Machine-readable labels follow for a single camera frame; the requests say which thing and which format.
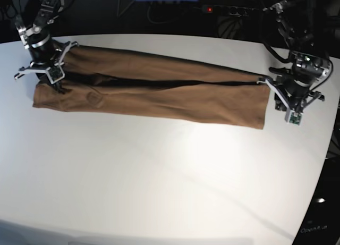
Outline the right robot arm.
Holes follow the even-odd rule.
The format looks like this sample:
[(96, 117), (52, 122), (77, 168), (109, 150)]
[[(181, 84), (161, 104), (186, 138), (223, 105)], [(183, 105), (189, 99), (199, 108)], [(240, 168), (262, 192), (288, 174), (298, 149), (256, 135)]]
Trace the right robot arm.
[(30, 53), (31, 62), (27, 67), (19, 68), (14, 79), (34, 73), (40, 82), (63, 94), (62, 80), (66, 77), (64, 57), (79, 44), (76, 41), (60, 43), (52, 38), (48, 30), (48, 26), (64, 11), (65, 0), (39, 1), (40, 7), (32, 22), (26, 25), (20, 15), (15, 19), (16, 29), (24, 48)]

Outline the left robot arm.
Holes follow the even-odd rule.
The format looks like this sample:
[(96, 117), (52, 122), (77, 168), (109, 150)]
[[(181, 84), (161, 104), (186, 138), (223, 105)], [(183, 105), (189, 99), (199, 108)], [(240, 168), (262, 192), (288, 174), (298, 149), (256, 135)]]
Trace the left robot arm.
[(330, 79), (334, 65), (322, 46), (324, 30), (317, 13), (316, 0), (282, 0), (265, 6), (260, 22), (269, 15), (277, 22), (277, 31), (288, 48), (286, 58), (280, 56), (264, 39), (260, 39), (272, 56), (290, 68), (270, 67), (276, 78), (259, 79), (275, 93), (275, 109), (286, 113), (288, 123), (298, 124), (304, 110), (315, 100), (324, 101), (317, 88)]

